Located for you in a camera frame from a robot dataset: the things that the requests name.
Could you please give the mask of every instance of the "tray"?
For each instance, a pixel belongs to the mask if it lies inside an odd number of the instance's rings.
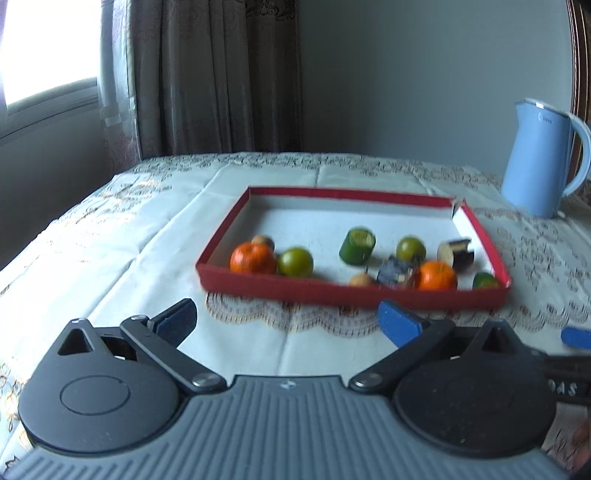
[[[369,228],[376,236],[368,262],[374,276],[406,235],[423,240],[428,260],[435,259],[440,242],[470,237],[475,262],[459,275],[457,290],[349,287],[349,278],[364,269],[346,265],[338,252],[347,231],[357,226]],[[232,251],[256,234],[271,237],[277,253],[294,246],[308,249],[314,258],[312,278],[231,272]],[[352,189],[247,188],[205,247],[196,269],[201,285],[210,292],[370,309],[386,299],[414,310],[495,309],[505,303],[511,285],[501,256],[465,202]],[[471,290],[474,273],[481,270],[492,272],[501,287]]]

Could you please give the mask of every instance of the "gray wall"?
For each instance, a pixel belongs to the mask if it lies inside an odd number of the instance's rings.
[[[304,150],[503,174],[514,102],[570,108],[564,0],[298,0]]]
[[[2,139],[0,268],[108,180],[97,103]]]

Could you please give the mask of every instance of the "pitcher lid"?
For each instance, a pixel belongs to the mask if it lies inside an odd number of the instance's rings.
[[[567,113],[565,113],[562,110],[556,108],[555,106],[550,105],[549,103],[540,102],[539,100],[535,100],[533,98],[526,98],[524,100],[524,102],[525,103],[531,103],[532,105],[536,106],[537,108],[541,108],[541,109],[544,109],[544,110],[549,110],[550,112],[557,113],[559,115],[565,116],[566,118],[569,117],[569,115]]]

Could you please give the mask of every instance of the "tablecloth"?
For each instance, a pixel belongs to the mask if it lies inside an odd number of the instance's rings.
[[[178,300],[198,308],[180,349],[231,381],[236,374],[339,374],[347,381],[394,350],[375,312],[210,296],[194,262],[251,185],[353,187],[466,199],[509,267],[506,307],[461,312],[460,325],[507,319],[527,344],[566,353],[560,328],[591,326],[591,209],[567,199],[557,219],[529,218],[500,180],[471,167],[349,154],[211,154],[155,158],[73,207],[0,271],[0,469],[26,451],[18,394],[65,323],[115,326]]]

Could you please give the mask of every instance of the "kettle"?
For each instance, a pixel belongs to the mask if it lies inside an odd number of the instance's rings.
[[[538,100],[515,104],[519,128],[509,157],[501,193],[533,216],[552,218],[560,201],[574,193],[591,166],[591,131],[572,113],[561,112]],[[583,161],[567,185],[573,129],[583,143]]]

